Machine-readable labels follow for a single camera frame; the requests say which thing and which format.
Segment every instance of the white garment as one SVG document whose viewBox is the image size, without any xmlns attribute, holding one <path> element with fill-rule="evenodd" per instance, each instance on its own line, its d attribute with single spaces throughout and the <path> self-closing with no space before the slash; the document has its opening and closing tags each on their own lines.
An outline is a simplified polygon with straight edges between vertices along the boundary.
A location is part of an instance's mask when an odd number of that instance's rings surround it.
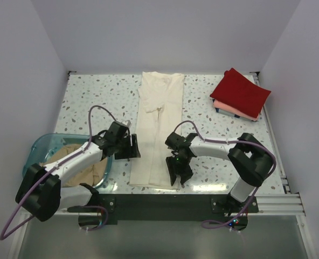
<svg viewBox="0 0 319 259">
<path fill-rule="evenodd" d="M 183 82 L 183 74 L 143 72 L 136 126 L 141 158 L 132 160 L 131 186 L 178 189 L 178 181 L 170 184 L 165 141 L 181 122 Z"/>
</svg>

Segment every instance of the terrazzo surface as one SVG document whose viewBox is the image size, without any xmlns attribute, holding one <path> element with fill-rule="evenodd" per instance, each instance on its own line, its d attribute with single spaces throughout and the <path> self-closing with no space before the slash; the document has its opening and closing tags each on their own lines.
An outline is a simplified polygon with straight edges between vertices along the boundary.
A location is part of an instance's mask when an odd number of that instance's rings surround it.
<svg viewBox="0 0 319 259">
<path fill-rule="evenodd" d="M 252 76 L 245 76 L 253 81 Z M 206 137 L 239 137 L 252 133 L 270 151 L 273 151 L 263 112 L 257 122 L 245 121 L 217 113 L 210 93 L 223 78 L 222 75 L 185 76 L 182 120 L 194 121 Z M 119 121 L 130 120 L 135 131 L 138 113 L 140 74 L 79 75 L 72 74 L 61 106 L 56 133 L 88 134 L 88 110 L 99 104 L 109 109 Z M 92 112 L 93 134 L 107 129 L 111 117 L 100 109 Z M 190 124 L 182 126 L 182 135 L 194 132 Z M 179 190 L 162 190 L 129 185 L 131 161 L 114 160 L 108 181 L 100 193 L 115 194 L 226 194 L 238 179 L 233 165 L 216 158 L 193 158 L 190 166 L 193 177 Z M 260 187 L 257 194 L 284 194 L 279 169 Z"/>
</svg>

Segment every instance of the black metal mount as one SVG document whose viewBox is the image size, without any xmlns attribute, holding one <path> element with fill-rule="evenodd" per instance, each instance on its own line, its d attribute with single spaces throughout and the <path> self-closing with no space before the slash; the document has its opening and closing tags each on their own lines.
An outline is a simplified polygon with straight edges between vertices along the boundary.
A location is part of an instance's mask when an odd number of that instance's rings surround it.
<svg viewBox="0 0 319 259">
<path fill-rule="evenodd" d="M 231 219 L 226 216 L 229 210 L 224 206 L 227 197 L 227 194 L 99 194 L 99 201 L 89 205 L 101 205 L 108 210 L 107 224 L 117 224 L 119 220 L 204 221 L 212 219 L 226 222 Z M 234 208 L 231 212 L 238 213 L 239 210 L 240 208 Z M 95 213 L 96 209 L 72 207 L 67 211 Z M 256 198 L 252 200 L 248 212 L 259 212 Z M 81 226 L 98 222 L 99 216 L 92 214 L 88 217 L 91 221 L 87 219 L 87 216 L 79 219 Z M 245 220 L 240 217 L 238 223 L 231 227 L 243 226 L 244 223 Z"/>
</svg>

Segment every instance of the red folded cloth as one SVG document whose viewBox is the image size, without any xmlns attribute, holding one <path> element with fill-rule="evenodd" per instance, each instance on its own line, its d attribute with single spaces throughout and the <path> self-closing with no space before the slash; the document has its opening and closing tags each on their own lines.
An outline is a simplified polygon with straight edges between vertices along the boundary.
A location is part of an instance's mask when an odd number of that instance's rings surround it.
<svg viewBox="0 0 319 259">
<path fill-rule="evenodd" d="M 219 100 L 246 115 L 256 118 L 271 91 L 258 87 L 231 68 L 210 97 Z"/>
</svg>

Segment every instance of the beige cloth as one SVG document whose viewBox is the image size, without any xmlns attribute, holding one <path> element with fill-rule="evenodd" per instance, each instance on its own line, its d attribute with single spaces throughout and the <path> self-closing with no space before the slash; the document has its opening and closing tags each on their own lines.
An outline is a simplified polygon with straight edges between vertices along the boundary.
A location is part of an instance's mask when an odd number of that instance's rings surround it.
<svg viewBox="0 0 319 259">
<path fill-rule="evenodd" d="M 143 72 L 136 125 L 142 157 L 132 160 L 130 186 L 178 189 L 179 181 L 170 183 L 165 158 L 172 154 L 165 141 L 182 121 L 184 79 L 183 74 Z"/>
<path fill-rule="evenodd" d="M 61 158 L 64 158 L 68 154 L 76 151 L 82 145 L 80 144 L 70 144 L 59 149 L 47 162 L 42 165 L 47 165 L 48 163 L 53 163 Z M 80 183 L 87 183 L 90 186 L 97 185 L 103 178 L 107 166 L 107 159 L 91 165 L 84 169 L 83 171 L 76 174 L 74 177 L 70 178 L 63 186 L 64 187 L 74 187 L 78 186 Z"/>
</svg>

